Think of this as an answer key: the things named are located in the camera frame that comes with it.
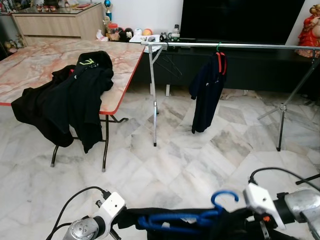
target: jacket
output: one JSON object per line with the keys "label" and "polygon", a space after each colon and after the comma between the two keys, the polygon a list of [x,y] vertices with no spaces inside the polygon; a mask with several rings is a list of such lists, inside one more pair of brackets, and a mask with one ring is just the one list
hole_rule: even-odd
{"label": "jacket", "polygon": [[12,102],[14,115],[61,147],[73,142],[71,125],[87,153],[103,139],[100,96],[113,86],[112,61],[105,51],[83,53],[76,66],[66,66],[52,75],[51,82],[25,89],[22,97]]}
{"label": "jacket", "polygon": [[227,78],[227,56],[217,52],[202,67],[189,86],[189,93],[196,99],[192,133],[202,133],[210,127]]}

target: clothes drying rack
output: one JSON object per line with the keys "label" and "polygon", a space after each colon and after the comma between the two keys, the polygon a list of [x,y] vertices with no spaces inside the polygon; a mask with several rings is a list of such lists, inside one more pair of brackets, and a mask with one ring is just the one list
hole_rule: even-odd
{"label": "clothes drying rack", "polygon": [[[149,64],[150,64],[150,73],[151,73],[151,93],[153,95],[153,145],[157,146],[157,114],[159,114],[157,98],[156,98],[156,86],[155,86],[155,74],[154,74],[154,63],[158,59],[162,50],[166,47],[197,47],[197,48],[234,48],[234,49],[286,49],[286,50],[312,50],[312,61],[311,66],[306,72],[306,74],[302,77],[298,85],[295,87],[293,92],[287,98],[287,100],[283,103],[280,103],[278,107],[268,111],[267,113],[259,116],[257,119],[260,120],[276,111],[281,112],[280,122],[279,122],[279,133],[278,133],[278,144],[277,151],[281,150],[281,142],[284,128],[284,120],[285,113],[290,110],[287,108],[287,104],[292,100],[294,95],[299,91],[299,89],[303,86],[306,80],[310,77],[312,72],[316,69],[316,67],[320,63],[320,57],[316,58],[316,51],[320,51],[320,47],[313,46],[292,46],[292,45],[268,45],[268,44],[234,44],[234,43],[184,43],[184,42],[142,42],[141,45],[148,47],[149,50]],[[152,47],[161,46],[155,57],[152,54]]]}

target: white tile floor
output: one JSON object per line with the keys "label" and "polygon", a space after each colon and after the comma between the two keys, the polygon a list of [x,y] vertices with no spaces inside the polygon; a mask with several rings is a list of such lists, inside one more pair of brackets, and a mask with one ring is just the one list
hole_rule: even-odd
{"label": "white tile floor", "polygon": [[[319,173],[320,112],[304,106],[296,97],[284,124],[282,151],[276,151],[279,113],[261,121],[257,117],[285,94],[261,92],[262,100],[242,96],[221,100],[212,125],[203,133],[191,133],[195,104],[183,88],[157,90],[157,148],[153,147],[153,103],[148,85],[133,84],[126,93],[118,119],[110,124],[107,169],[101,172],[104,144],[84,154],[81,143],[60,148],[55,168],[50,167],[54,145],[33,126],[16,121],[10,107],[0,106],[0,239],[45,239],[63,204],[75,192],[100,186],[119,192],[129,208],[211,207],[212,193],[220,189],[237,192],[239,203],[229,196],[219,202],[229,211],[244,206],[242,190],[250,173],[261,167],[282,167],[303,177]],[[265,171],[256,176],[272,197],[293,192],[294,177]],[[313,181],[320,186],[320,179]],[[66,210],[61,222],[72,222],[97,210],[100,194],[80,195]],[[54,240],[62,239],[61,229]],[[133,227],[118,231],[124,240],[146,239]],[[287,234],[313,239],[305,224],[290,224]]]}

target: television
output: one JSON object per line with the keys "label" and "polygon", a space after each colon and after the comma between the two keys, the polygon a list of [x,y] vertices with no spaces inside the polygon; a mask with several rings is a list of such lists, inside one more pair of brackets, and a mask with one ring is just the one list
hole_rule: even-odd
{"label": "television", "polygon": [[180,37],[285,44],[305,0],[184,0]]}

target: marble table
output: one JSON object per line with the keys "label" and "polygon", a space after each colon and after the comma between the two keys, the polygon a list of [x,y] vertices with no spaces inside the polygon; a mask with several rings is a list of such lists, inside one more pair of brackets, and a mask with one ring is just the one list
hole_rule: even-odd
{"label": "marble table", "polygon": [[[52,80],[52,72],[67,65],[76,64],[82,53],[106,51],[113,64],[114,76],[111,90],[101,96],[100,114],[105,115],[106,140],[102,171],[106,168],[109,141],[109,123],[120,123],[113,115],[126,93],[132,76],[144,52],[144,46],[134,43],[103,42],[78,39],[57,39],[20,49],[15,54],[0,61],[0,106],[10,106],[21,97],[24,89],[37,88]],[[59,146],[52,156],[54,167]]]}

